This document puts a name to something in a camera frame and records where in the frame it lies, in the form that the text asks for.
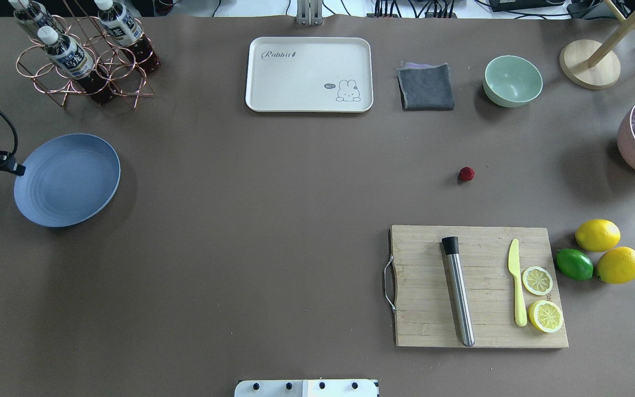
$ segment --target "cutting board handle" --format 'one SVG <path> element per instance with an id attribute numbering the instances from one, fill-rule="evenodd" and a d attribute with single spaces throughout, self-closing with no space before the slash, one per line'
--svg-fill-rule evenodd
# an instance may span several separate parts
<path id="1" fill-rule="evenodd" d="M 391 305 L 391 312 L 393 312 L 394 314 L 396 314 L 396 306 L 394 305 L 393 301 L 391 301 L 391 299 L 389 298 L 389 293 L 388 291 L 386 291 L 386 272 L 389 269 L 389 266 L 391 266 L 391 279 L 394 281 L 394 288 L 396 287 L 396 281 L 394 278 L 394 273 L 393 273 L 393 264 L 394 264 L 394 255 L 393 254 L 389 254 L 389 261 L 386 262 L 386 266 L 384 267 L 384 296 L 386 297 L 386 301 L 389 302 L 389 304 Z"/>

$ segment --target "folded towel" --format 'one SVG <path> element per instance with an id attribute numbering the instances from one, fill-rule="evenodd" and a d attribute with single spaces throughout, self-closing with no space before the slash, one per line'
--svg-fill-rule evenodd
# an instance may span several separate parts
<path id="1" fill-rule="evenodd" d="M 439 66 L 406 63 L 398 69 L 405 110 L 453 110 L 452 81 L 447 63 Z"/>

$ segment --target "soda bottle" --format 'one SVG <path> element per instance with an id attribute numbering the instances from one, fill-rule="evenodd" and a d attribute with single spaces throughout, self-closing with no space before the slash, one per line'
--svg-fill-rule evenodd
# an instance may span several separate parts
<path id="1" fill-rule="evenodd" d="M 43 4 L 29 0 L 9 0 L 9 3 L 14 8 L 13 16 L 16 22 L 32 39 L 38 39 L 38 30 L 44 26 L 50 26 L 58 33 L 65 33 Z"/>
<path id="2" fill-rule="evenodd" d="M 153 51 L 151 41 L 148 40 L 146 34 L 141 30 L 141 26 L 136 23 L 126 6 L 113 0 L 95 0 L 95 3 L 98 5 L 98 16 L 104 30 L 109 33 L 117 45 L 133 52 L 139 66 L 146 73 L 151 73 L 158 66 L 161 66 L 161 60 Z M 130 53 L 122 52 L 130 62 L 134 61 Z"/>
<path id="3" fill-rule="evenodd" d="M 50 26 L 40 28 L 38 38 L 45 44 L 48 58 L 82 87 L 93 101 L 107 103 L 114 98 L 114 86 L 106 80 L 106 71 L 96 65 L 90 53 L 74 38 L 58 33 Z"/>

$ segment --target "blue plate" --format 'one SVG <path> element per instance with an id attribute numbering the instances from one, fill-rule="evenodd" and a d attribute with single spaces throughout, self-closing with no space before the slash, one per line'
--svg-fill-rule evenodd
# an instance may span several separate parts
<path id="1" fill-rule="evenodd" d="M 87 133 L 63 135 L 44 143 L 23 162 L 13 198 L 30 221 L 62 228 L 90 219 L 111 200 L 121 165 L 114 148 Z"/>

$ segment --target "rectangular tray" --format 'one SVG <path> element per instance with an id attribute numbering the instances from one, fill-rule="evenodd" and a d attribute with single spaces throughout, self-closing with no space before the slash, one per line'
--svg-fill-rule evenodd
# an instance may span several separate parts
<path id="1" fill-rule="evenodd" d="M 258 37 L 249 46 L 254 111 L 361 112 L 373 103 L 371 48 L 358 37 Z"/>
<path id="2" fill-rule="evenodd" d="M 521 271 L 540 266 L 553 279 L 547 296 L 524 289 L 526 308 L 549 299 L 562 309 L 552 263 L 550 241 L 544 228 L 484 228 L 464 226 L 391 226 L 391 253 L 396 276 L 396 345 L 464 347 L 455 329 L 446 265 L 441 246 L 444 237 L 459 237 L 459 254 L 474 347 L 567 347 L 565 324 L 544 334 L 531 322 L 514 321 L 514 281 L 507 268 L 509 245 L 519 239 Z"/>

